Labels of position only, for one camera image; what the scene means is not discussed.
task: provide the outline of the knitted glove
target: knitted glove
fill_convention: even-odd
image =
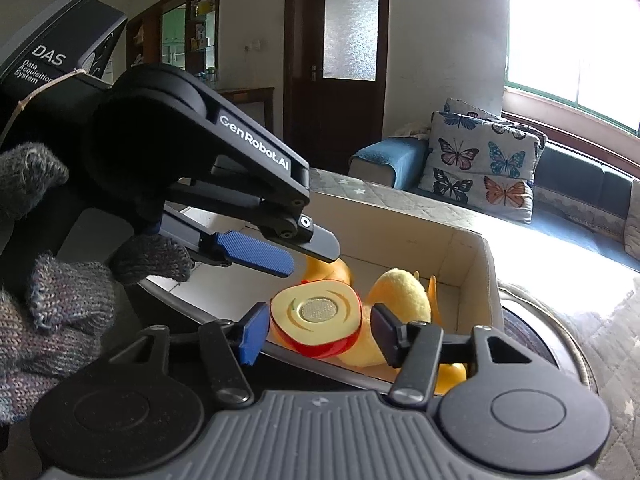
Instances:
[[[23,420],[44,393],[100,354],[113,319],[111,273],[101,264],[41,256],[28,308],[0,292],[0,423]]]
[[[0,220],[20,219],[67,179],[66,167],[42,144],[0,154]],[[114,317],[112,270],[125,284],[151,274],[184,282],[193,263],[184,247],[143,235],[128,240],[110,267],[44,254],[34,265],[26,304],[0,290],[0,424],[23,420],[60,380],[98,357]]]
[[[20,219],[68,177],[66,166],[43,144],[27,142],[1,153],[0,219]]]

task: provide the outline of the butterfly print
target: butterfly print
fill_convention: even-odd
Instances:
[[[476,125],[481,123],[480,119],[476,119],[475,117],[469,117],[466,115],[460,114],[451,114],[449,112],[438,112],[441,116],[444,117],[444,123],[447,126],[462,126],[467,130],[473,130]]]
[[[496,205],[502,202],[507,205],[507,200],[513,207],[524,206],[525,187],[524,182],[516,182],[509,189],[504,189],[500,184],[491,180],[488,176],[484,178],[484,187],[486,188],[486,199],[490,204]]]
[[[511,128],[506,124],[491,123],[491,129],[498,135],[511,134],[514,139],[518,140],[522,140],[527,136],[525,132],[517,130],[516,128]]]
[[[456,139],[453,139],[453,144],[455,149],[451,147],[451,145],[444,139],[438,139],[440,143],[440,149],[442,150],[442,155],[440,158],[447,166],[453,166],[454,164],[459,167],[461,170],[469,170],[471,168],[471,161],[476,158],[479,150],[477,148],[470,148],[469,150],[461,151],[462,144],[465,142],[464,140],[460,142],[460,146],[458,147],[456,144]]]
[[[517,152],[506,158],[495,142],[489,141],[489,157],[493,161],[491,163],[491,172],[496,175],[507,173],[511,178],[519,178],[520,170],[524,162],[525,152]]]
[[[433,192],[440,196],[449,193],[449,198],[454,198],[458,202],[466,204],[469,197],[466,195],[474,184],[470,178],[456,180],[456,177],[437,168],[433,168],[433,176],[436,182],[433,183]]]

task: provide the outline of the gray glove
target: gray glove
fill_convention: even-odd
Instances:
[[[21,218],[67,179],[66,167],[41,144],[1,154],[0,217]],[[160,235],[130,238],[109,267],[41,255],[24,304],[0,291],[0,424],[26,418],[41,396],[100,355],[100,338],[114,317],[114,279],[185,282],[191,269],[187,250]]]

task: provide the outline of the blue gripper pad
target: blue gripper pad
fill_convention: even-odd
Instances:
[[[237,231],[216,233],[216,245],[226,259],[250,269],[260,270],[280,278],[290,276],[294,270],[293,258],[284,249],[262,242]]]
[[[259,301],[238,323],[242,333],[238,342],[238,362],[253,365],[267,339],[271,316],[269,306]]]

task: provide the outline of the white wall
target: white wall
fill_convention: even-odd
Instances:
[[[273,133],[282,138],[284,0],[220,0],[220,86],[275,88]],[[244,46],[260,41],[260,50]]]
[[[384,134],[447,97],[499,114],[507,25],[507,0],[390,0]]]

